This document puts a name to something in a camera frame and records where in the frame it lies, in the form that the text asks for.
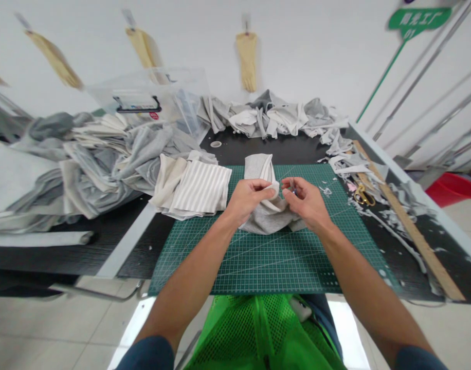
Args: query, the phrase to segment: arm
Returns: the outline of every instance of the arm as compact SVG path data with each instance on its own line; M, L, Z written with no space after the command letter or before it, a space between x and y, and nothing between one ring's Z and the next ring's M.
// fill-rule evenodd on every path
M165 284L135 343L162 336L177 352L184 331L210 294L232 236L262 200L274 196L273 189L265 189L270 185L261 179L239 181L225 212Z
M298 213L307 227L318 235L340 282L343 294L357 318L394 367L398 352L416 346L434 354L421 329L379 274L333 224L317 187L294 177L297 196L282 181L283 195L291 210Z

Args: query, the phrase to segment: person's left hand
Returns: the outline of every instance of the person's left hand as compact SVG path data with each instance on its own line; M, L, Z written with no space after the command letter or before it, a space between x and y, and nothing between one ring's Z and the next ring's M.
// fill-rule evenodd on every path
M240 180L223 215L232 219L239 227L249 219L251 212L262 200L275 195L274 189L265 189L270 185L271 182L263 179Z

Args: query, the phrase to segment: striped fabric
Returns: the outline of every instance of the striped fabric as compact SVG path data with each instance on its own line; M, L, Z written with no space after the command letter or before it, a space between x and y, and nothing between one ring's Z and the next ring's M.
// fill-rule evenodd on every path
M232 170L200 161L192 161L177 186L170 213L175 210L214 214L227 207Z

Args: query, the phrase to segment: tiled floor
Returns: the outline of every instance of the tiled floor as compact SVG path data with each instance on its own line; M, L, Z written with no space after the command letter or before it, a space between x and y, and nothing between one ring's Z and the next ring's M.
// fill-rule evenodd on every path
M471 237L471 201L445 210ZM85 277L80 286L124 296L136 283ZM329 300L344 301L338 295L330 295ZM51 302L0 298L0 369L114 369L152 304L153 299L119 304L80 296L59 297ZM188 327L176 362L203 327L210 304L211 299ZM470 305L448 304L442 308L405 305L449 368L471 369ZM370 368L387 369L371 338L357 324Z

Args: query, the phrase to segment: green bag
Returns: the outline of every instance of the green bag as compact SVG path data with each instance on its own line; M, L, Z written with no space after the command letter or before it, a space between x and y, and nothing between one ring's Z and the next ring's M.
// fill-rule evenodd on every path
M326 330L299 322L291 297L215 296L185 369L346 370Z

